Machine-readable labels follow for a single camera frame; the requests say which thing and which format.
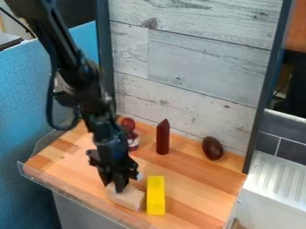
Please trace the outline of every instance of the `yellow rectangular block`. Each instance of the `yellow rectangular block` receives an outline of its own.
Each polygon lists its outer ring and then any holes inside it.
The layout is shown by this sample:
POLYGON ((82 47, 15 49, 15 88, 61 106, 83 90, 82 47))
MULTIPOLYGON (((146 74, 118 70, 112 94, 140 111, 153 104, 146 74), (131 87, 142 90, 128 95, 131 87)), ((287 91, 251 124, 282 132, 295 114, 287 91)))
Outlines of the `yellow rectangular block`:
POLYGON ((164 215, 165 212, 165 178, 164 176, 149 176, 147 182, 147 214, 164 215))

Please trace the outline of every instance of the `wall tile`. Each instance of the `wall tile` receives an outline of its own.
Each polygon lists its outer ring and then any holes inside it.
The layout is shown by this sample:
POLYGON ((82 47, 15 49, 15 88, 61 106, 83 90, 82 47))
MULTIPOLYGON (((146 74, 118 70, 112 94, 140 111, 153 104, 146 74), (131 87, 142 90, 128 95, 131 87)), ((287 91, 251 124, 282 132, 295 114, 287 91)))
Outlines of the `wall tile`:
POLYGON ((289 140, 281 140, 277 156, 306 165, 306 145, 289 140))
POLYGON ((274 155, 279 138, 260 132, 257 140, 256 150, 274 155))
POLYGON ((306 144, 306 123, 265 113, 260 131, 306 144))

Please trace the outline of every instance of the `dark red egg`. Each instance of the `dark red egg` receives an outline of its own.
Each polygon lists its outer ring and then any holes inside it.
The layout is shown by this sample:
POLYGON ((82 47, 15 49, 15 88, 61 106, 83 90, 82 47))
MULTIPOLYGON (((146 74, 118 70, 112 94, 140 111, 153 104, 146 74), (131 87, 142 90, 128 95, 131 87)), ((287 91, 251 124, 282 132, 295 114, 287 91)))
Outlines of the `dark red egg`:
POLYGON ((213 137, 206 137, 202 141, 202 149, 210 160, 218 160, 224 155, 223 146, 220 141, 213 137))
POLYGON ((135 130, 135 127, 136 127, 136 123, 132 118, 124 118, 121 121, 121 125, 128 132, 133 132, 135 130))

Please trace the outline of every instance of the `black metal frame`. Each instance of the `black metal frame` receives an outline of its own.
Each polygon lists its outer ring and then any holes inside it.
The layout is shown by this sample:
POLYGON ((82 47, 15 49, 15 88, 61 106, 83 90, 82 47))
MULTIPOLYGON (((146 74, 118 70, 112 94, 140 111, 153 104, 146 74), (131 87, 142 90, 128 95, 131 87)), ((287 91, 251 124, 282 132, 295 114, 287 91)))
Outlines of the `black metal frame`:
POLYGON ((254 124, 253 124, 253 128, 251 131, 249 146, 247 149, 247 153, 246 153, 246 157, 245 157, 244 165, 242 169, 242 172, 245 174, 248 174, 250 171, 251 160, 253 159, 253 154, 254 154, 254 150, 256 147, 260 123, 263 118, 264 110, 267 107, 267 102, 269 100, 269 97, 270 97, 270 94, 273 88, 272 87, 273 79, 276 76, 277 71, 279 71, 277 66, 280 65, 279 63, 283 59, 284 49, 282 48, 282 45, 283 45, 283 41, 285 40, 285 32, 286 32, 286 27, 287 27, 287 22, 290 16, 290 12, 291 12, 292 2, 293 0, 284 0, 282 4, 282 9, 279 15, 279 20, 278 20, 277 29, 276 29, 276 35, 275 35, 274 43, 272 46, 271 56, 268 61, 266 77, 263 82, 259 104, 257 107, 254 124))
POLYGON ((96 28, 98 38, 98 61, 103 69, 103 79, 101 81, 105 90, 115 103, 115 81, 114 81, 114 61, 112 48, 112 34, 110 30, 110 18, 108 0, 96 1, 96 28))

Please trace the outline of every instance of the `wood plank wall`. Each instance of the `wood plank wall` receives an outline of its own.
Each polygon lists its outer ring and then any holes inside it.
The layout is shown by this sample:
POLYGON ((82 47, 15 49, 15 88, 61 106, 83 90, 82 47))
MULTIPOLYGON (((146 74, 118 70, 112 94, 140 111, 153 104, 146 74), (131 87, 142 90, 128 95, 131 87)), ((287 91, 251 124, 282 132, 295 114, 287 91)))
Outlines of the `wood plank wall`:
POLYGON ((246 151, 282 0, 111 0, 118 109, 246 151))

